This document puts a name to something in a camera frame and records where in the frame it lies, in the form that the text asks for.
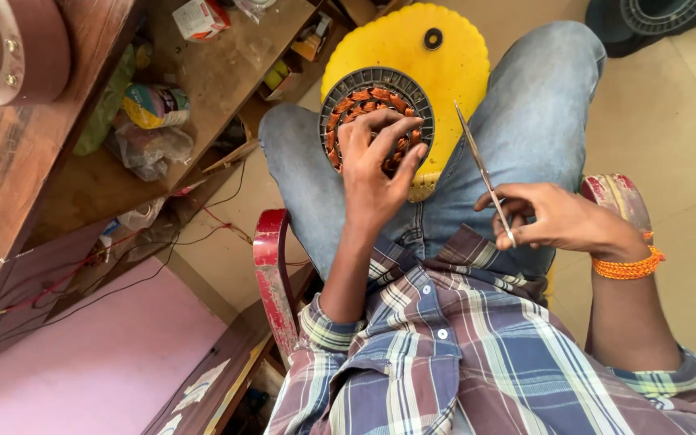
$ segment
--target orange thread bracelet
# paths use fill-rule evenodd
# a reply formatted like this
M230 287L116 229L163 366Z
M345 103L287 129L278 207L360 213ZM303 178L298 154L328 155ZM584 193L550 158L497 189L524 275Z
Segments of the orange thread bracelet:
M651 257L634 263L615 263L592 259L592 268L598 275L612 280L637 280L652 274L665 259L665 254L649 245Z

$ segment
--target green plastic bag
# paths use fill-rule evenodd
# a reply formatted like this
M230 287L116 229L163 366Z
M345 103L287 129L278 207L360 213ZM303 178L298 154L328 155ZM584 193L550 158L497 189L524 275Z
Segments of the green plastic bag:
M87 125L82 131L80 140L74 146L74 154L88 155L95 153L101 148L106 139L107 133L111 128L111 122L122 105L122 97L125 95L125 88L133 78L136 71L136 55L133 45L128 45L122 54L120 63L114 70L109 84L101 96L91 118L87 120Z

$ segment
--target hand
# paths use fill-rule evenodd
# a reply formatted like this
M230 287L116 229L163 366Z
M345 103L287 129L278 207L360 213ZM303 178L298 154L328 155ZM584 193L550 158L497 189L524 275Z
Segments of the hand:
M383 109L363 114L337 130L343 153L348 228L376 238L383 225L407 200L415 171L426 154L426 144L416 145L404 156L391 180L383 173L381 165L399 138L422 124L421 118ZM382 130L370 143L373 130L380 128Z
M589 252L611 262L635 262L650 255L641 234L631 223L557 184L500 184L496 195L503 199L504 214L511 217L510 229L518 245ZM484 193L474 204L474 210L483 210L490 201L489 193ZM532 216L536 216L536 222L527 224ZM492 225L498 249L510 248L511 242L498 213L493 216Z

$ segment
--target copper wire winding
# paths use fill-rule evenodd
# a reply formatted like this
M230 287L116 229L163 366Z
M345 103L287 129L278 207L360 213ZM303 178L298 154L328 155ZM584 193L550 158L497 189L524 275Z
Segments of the copper wire winding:
M399 95L391 91L370 87L364 91L356 91L343 98L343 101L335 104L325 128L325 147L330 163L339 173L343 173L343 161L340 154L340 144L337 143L338 124L344 125L353 122L357 116L370 113L375 110L395 108L404 116L415 116L414 110L405 103ZM392 176L399 168L404 155L408 150L421 142L421 131L417 128L407 135L399 138L394 154L383 162L382 169L387 175Z

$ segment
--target blue jeans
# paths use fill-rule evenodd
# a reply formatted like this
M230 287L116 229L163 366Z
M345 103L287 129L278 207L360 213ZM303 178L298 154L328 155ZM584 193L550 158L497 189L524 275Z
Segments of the blue jeans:
M585 163L585 125L605 50L585 25L558 22L520 38L490 74L488 93L469 119L494 186L551 182L578 188ZM292 230L326 280L345 221L343 179L324 156L319 117L294 104L269 111L260 139ZM495 241L494 210L473 210L486 191L461 137L434 193L405 203L382 233L420 258L439 253L461 224ZM526 276L548 271L555 250L510 250Z

